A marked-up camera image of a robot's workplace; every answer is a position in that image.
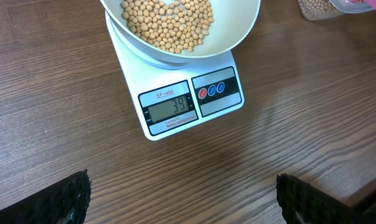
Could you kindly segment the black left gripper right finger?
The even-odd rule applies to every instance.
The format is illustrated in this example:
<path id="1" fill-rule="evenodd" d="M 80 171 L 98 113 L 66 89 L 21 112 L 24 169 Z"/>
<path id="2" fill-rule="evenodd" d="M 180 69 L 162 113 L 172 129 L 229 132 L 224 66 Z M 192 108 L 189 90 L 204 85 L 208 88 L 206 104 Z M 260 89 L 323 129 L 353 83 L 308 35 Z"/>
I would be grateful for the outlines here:
<path id="1" fill-rule="evenodd" d="M 293 175 L 278 175 L 276 191 L 286 223 L 376 223 L 376 189 L 352 207 Z"/>

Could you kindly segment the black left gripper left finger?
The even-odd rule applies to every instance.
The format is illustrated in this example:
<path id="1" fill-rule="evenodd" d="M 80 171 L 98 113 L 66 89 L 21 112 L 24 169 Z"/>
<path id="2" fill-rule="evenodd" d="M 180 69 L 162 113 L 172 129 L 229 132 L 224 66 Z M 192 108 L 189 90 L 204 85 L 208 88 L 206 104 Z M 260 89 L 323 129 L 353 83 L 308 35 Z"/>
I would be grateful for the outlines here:
<path id="1" fill-rule="evenodd" d="M 78 171 L 0 210 L 0 223 L 83 223 L 91 183 L 86 169 Z"/>

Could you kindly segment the white digital kitchen scale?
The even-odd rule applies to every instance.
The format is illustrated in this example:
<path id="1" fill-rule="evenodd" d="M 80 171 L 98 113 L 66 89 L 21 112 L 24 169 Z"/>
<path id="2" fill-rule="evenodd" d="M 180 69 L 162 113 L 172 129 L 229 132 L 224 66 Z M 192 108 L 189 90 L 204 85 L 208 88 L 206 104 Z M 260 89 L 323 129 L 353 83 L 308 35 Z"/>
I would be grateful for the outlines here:
<path id="1" fill-rule="evenodd" d="M 144 135 L 152 141 L 240 109 L 244 95 L 231 52 L 172 65 L 149 57 L 105 16 Z"/>

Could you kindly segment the white bowl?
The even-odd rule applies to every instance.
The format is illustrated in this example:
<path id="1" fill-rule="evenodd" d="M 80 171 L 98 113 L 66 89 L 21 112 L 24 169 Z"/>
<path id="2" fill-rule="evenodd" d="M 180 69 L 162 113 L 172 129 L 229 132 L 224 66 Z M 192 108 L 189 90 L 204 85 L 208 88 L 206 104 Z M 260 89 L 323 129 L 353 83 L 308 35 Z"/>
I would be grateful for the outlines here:
<path id="1" fill-rule="evenodd" d="M 158 49 L 133 34 L 121 17 L 120 1 L 101 0 L 105 11 L 116 27 L 119 39 L 131 49 L 165 62 L 185 63 L 222 54 L 233 49 L 251 31 L 260 11 L 260 0 L 210 0 L 214 22 L 209 26 L 209 35 L 193 52 L 172 54 Z"/>

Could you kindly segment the soybeans in bowl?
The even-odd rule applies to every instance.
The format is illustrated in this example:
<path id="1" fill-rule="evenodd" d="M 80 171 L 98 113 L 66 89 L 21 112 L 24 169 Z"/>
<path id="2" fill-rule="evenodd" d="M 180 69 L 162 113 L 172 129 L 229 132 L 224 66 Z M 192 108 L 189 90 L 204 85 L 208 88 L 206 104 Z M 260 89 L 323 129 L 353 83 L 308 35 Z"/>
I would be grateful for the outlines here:
<path id="1" fill-rule="evenodd" d="M 214 22 L 209 0 L 123 0 L 121 17 L 129 31 L 155 48 L 180 54 L 202 45 Z"/>

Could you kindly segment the clear plastic container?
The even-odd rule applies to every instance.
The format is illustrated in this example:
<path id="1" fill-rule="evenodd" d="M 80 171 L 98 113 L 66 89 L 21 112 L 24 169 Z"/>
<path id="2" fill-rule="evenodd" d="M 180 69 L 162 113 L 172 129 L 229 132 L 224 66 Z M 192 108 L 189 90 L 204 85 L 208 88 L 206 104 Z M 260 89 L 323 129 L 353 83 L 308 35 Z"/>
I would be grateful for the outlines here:
<path id="1" fill-rule="evenodd" d="M 366 0 L 297 0 L 304 18 L 318 21 L 341 16 L 373 11 Z"/>

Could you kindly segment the soybeans in container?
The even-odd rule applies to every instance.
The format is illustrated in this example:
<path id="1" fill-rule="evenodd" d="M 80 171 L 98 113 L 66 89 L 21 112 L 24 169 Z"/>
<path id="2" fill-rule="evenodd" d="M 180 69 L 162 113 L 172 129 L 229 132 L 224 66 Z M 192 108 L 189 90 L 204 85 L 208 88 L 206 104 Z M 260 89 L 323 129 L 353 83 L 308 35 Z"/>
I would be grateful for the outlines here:
<path id="1" fill-rule="evenodd" d="M 318 21 L 341 16 L 344 13 L 335 8 L 330 0 L 298 0 L 301 14 L 309 21 Z"/>

